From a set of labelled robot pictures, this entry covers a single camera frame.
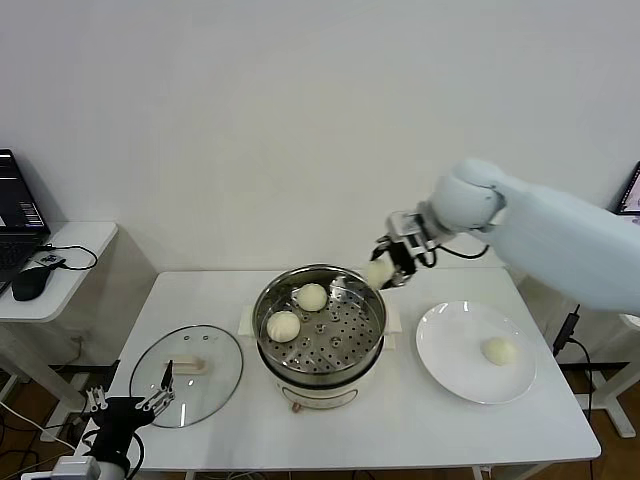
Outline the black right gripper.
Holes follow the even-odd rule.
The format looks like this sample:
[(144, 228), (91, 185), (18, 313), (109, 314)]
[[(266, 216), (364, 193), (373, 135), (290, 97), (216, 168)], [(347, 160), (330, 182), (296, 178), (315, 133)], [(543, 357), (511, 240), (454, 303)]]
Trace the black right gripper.
[(416, 273), (416, 262), (419, 261), (423, 264), (425, 261), (423, 251), (412, 251), (408, 249), (403, 242), (393, 242), (388, 235), (376, 240), (376, 245), (372, 252), (373, 260), (377, 260), (383, 256), (391, 260), (395, 271), (383, 284), (384, 289), (405, 286)]

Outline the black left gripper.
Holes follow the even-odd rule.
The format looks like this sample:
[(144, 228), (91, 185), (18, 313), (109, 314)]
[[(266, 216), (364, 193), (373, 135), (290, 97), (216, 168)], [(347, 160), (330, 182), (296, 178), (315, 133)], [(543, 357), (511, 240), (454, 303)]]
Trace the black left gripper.
[(173, 364), (169, 360), (159, 387), (148, 397), (111, 397), (106, 399), (102, 386), (86, 391), (87, 406), (92, 420), (99, 427), (92, 446), (92, 455), (107, 458), (125, 455), (139, 428), (153, 422), (174, 400)]

